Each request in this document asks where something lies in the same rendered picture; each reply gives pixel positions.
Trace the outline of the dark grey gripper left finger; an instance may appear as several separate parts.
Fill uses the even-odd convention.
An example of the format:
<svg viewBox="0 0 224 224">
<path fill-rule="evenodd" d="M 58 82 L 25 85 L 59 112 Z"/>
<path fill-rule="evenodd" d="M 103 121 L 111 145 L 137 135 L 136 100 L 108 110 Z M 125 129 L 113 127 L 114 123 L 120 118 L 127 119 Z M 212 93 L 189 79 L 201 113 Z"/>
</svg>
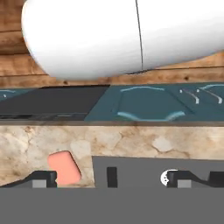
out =
<svg viewBox="0 0 224 224">
<path fill-rule="evenodd" d="M 23 179 L 0 185 L 0 188 L 55 188 L 57 186 L 56 178 L 56 171 L 33 171 Z"/>
</svg>

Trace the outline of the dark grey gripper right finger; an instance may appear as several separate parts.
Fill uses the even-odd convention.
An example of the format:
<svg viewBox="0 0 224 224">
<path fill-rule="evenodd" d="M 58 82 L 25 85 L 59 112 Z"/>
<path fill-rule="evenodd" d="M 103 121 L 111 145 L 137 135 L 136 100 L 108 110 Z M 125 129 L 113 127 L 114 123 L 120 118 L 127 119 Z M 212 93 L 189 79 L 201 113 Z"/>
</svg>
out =
<svg viewBox="0 0 224 224">
<path fill-rule="evenodd" d="M 202 188 L 211 185 L 190 171 L 168 171 L 168 188 Z"/>
</svg>

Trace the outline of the white round sink drain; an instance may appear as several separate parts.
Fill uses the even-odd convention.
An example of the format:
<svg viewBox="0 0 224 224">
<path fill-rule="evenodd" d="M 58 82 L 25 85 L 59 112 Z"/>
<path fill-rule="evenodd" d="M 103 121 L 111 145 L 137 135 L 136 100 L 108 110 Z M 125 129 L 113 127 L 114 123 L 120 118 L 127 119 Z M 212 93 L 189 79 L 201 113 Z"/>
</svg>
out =
<svg viewBox="0 0 224 224">
<path fill-rule="evenodd" d="M 169 169 L 166 171 L 163 171 L 162 174 L 160 175 L 160 182 L 164 185 L 167 186 L 169 179 L 167 177 L 168 172 L 175 172 L 176 169 Z"/>
</svg>

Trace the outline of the pink bar soap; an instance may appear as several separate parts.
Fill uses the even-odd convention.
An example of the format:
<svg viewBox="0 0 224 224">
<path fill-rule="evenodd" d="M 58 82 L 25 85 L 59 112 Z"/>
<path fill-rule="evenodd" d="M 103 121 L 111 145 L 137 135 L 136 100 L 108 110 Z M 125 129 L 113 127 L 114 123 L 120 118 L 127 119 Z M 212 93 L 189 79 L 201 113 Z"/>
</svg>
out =
<svg viewBox="0 0 224 224">
<path fill-rule="evenodd" d="M 58 185 L 73 185 L 81 180 L 81 171 L 68 150 L 49 155 L 47 163 L 53 171 L 57 172 Z"/>
</svg>

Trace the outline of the black sink tap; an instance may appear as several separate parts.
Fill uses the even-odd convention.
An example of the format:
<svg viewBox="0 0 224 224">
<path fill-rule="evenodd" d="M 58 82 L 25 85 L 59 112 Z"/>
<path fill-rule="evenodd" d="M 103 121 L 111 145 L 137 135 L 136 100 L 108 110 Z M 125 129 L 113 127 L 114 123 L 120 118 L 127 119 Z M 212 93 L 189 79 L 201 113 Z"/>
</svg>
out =
<svg viewBox="0 0 224 224">
<path fill-rule="evenodd" d="M 117 168 L 116 167 L 108 167 L 107 168 L 107 182 L 108 188 L 117 188 Z"/>
</svg>

